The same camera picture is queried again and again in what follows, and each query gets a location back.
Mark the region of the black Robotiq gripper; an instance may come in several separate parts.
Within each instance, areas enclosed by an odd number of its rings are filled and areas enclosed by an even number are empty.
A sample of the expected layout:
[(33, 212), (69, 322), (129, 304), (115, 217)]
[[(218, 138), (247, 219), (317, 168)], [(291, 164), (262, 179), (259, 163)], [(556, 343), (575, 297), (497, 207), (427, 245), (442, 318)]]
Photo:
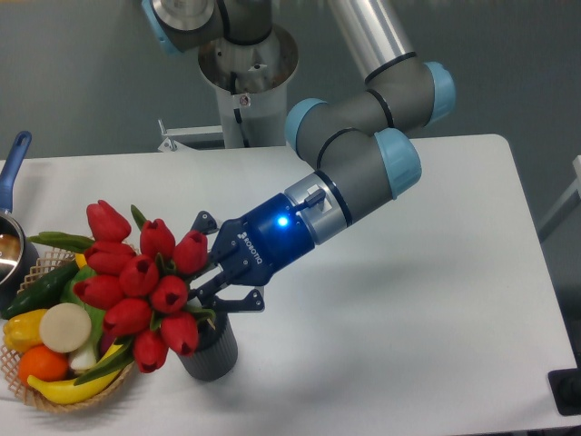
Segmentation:
[(200, 211), (190, 230), (206, 236), (218, 233), (210, 259), (222, 271), (187, 279), (188, 300), (216, 313), (263, 312), (263, 285), (315, 247), (306, 223), (282, 193), (223, 224)]

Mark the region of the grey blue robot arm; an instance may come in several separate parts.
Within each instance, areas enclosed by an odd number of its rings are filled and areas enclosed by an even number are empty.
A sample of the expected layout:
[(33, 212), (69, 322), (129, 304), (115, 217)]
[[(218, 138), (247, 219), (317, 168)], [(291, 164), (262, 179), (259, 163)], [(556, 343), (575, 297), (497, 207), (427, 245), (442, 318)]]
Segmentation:
[(422, 174), (407, 137), (455, 106), (456, 88), (438, 63), (421, 62), (388, 1), (333, 1), (330, 9), (365, 90), (340, 103), (306, 99), (288, 108), (299, 60), (292, 36), (273, 23), (269, 1), (145, 1), (143, 11), (170, 53), (198, 50), (214, 88), (228, 148), (289, 145), (311, 173), (214, 233), (216, 275), (191, 291), (216, 312), (263, 307), (271, 277), (317, 245), (395, 200)]

